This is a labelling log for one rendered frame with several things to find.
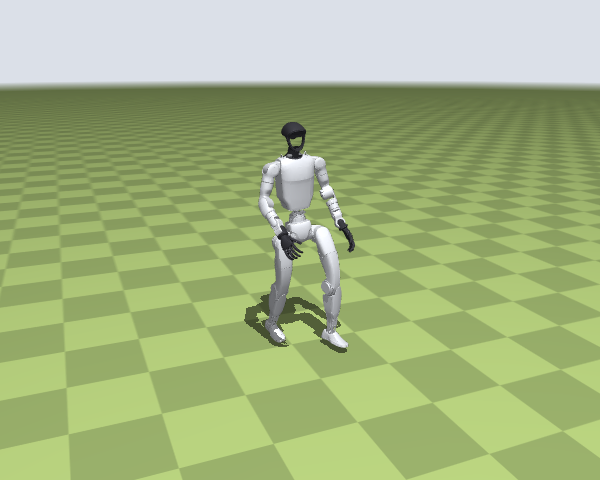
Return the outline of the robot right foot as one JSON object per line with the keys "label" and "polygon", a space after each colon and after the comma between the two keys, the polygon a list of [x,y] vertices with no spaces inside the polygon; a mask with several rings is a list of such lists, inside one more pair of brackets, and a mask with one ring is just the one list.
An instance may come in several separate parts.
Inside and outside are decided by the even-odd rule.
{"label": "robot right foot", "polygon": [[284,333],[280,330],[280,328],[272,323],[272,326],[268,324],[268,319],[265,321],[265,328],[269,331],[270,336],[276,342],[283,342],[286,338]]}

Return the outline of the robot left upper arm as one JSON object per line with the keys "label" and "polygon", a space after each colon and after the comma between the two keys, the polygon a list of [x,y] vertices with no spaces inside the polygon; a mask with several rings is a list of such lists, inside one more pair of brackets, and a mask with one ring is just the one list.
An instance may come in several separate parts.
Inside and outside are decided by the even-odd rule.
{"label": "robot left upper arm", "polygon": [[334,197],[331,187],[329,186],[329,177],[326,170],[326,162],[318,156],[311,156],[315,163],[315,175],[321,186],[320,195],[326,200]]}

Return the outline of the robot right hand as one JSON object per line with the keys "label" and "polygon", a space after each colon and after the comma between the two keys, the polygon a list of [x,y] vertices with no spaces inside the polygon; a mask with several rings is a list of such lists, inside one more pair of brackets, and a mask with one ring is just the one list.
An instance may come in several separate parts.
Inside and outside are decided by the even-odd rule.
{"label": "robot right hand", "polygon": [[[294,260],[294,259],[297,259],[297,257],[301,257],[301,255],[297,254],[297,253],[294,251],[294,249],[295,249],[297,252],[299,252],[299,253],[303,253],[303,251],[300,251],[300,250],[299,250],[299,249],[298,249],[298,248],[297,248],[297,247],[294,245],[294,242],[297,242],[298,244],[302,244],[302,243],[301,243],[300,241],[298,241],[298,240],[294,239],[294,238],[291,238],[291,236],[290,236],[290,235],[288,235],[288,232],[287,232],[286,228],[285,228],[283,225],[281,225],[280,227],[281,227],[281,229],[282,229],[282,233],[280,233],[278,236],[277,236],[277,235],[276,235],[276,236],[277,236],[277,238],[278,238],[279,240],[281,240],[281,247],[282,247],[282,249],[284,250],[284,253],[286,254],[287,258],[289,258],[290,260]],[[293,241],[294,241],[294,242],[293,242]],[[293,249],[292,247],[293,247],[294,249]],[[291,250],[292,252],[291,252],[290,250]],[[287,252],[287,251],[288,251],[288,252]],[[288,253],[289,253],[289,254],[288,254]],[[293,253],[294,255],[296,255],[297,257],[295,257],[295,256],[294,256],[292,253]],[[293,259],[293,258],[291,258],[289,255],[290,255],[291,257],[293,257],[294,259]]]}

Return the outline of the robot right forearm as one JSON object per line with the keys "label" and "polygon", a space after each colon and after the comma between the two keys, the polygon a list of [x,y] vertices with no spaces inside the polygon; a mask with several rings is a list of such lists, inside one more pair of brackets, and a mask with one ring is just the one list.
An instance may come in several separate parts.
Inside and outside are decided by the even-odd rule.
{"label": "robot right forearm", "polygon": [[282,220],[279,219],[274,208],[268,206],[267,200],[265,198],[261,198],[259,200],[258,205],[261,214],[264,216],[265,219],[268,220],[268,222],[271,225],[271,228],[274,230],[274,233],[278,236],[280,233],[282,233],[282,229],[280,227],[281,225],[283,225]]}

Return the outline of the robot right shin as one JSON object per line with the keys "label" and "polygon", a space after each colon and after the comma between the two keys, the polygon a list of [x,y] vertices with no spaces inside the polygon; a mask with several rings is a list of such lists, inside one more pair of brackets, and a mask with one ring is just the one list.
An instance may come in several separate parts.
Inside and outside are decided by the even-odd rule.
{"label": "robot right shin", "polygon": [[283,308],[285,306],[285,302],[286,302],[286,294],[281,295],[279,298],[279,295],[277,294],[277,291],[276,291],[276,284],[275,283],[272,284],[271,292],[269,294],[269,311],[270,311],[270,313],[269,313],[268,324],[270,325],[270,327],[272,326],[272,323],[274,325],[276,325],[279,315],[282,313]]}

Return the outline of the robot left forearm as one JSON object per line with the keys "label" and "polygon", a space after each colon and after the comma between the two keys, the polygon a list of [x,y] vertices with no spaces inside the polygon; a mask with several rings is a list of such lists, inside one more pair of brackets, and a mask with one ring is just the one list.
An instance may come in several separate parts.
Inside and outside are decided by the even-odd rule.
{"label": "robot left forearm", "polygon": [[326,205],[328,206],[328,208],[330,210],[330,214],[331,214],[332,218],[334,219],[335,226],[337,228],[340,228],[340,226],[337,223],[338,220],[342,219],[344,222],[345,222],[345,220],[342,217],[342,212],[341,212],[340,207],[338,205],[338,201],[337,201],[337,198],[335,196],[334,190],[333,190],[332,187],[331,187],[331,189],[332,189],[334,197],[332,199],[329,199],[328,202],[326,202]]}

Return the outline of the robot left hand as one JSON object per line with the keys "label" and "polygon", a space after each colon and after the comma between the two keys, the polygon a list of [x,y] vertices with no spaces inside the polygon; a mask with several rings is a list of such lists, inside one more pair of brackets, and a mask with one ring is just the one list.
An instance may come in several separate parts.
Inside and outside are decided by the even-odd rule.
{"label": "robot left hand", "polygon": [[355,242],[353,240],[353,236],[352,236],[351,232],[347,228],[348,225],[345,224],[345,222],[342,219],[339,219],[337,223],[340,226],[339,231],[342,230],[344,232],[344,235],[350,244],[349,249],[347,251],[352,252],[355,247]]}

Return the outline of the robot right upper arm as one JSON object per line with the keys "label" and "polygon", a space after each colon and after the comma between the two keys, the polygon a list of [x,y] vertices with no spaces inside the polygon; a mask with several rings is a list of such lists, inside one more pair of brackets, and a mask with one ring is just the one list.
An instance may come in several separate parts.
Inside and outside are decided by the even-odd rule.
{"label": "robot right upper arm", "polygon": [[[269,198],[269,196],[273,189],[274,178],[279,174],[279,172],[280,172],[280,162],[279,161],[267,163],[266,165],[264,165],[264,167],[262,169],[262,180],[261,180],[262,182],[261,182],[261,186],[260,186],[259,200],[261,198],[265,198],[267,200],[268,206],[271,208],[274,207],[274,202],[272,199]],[[259,201],[258,201],[258,203],[259,203]]]}

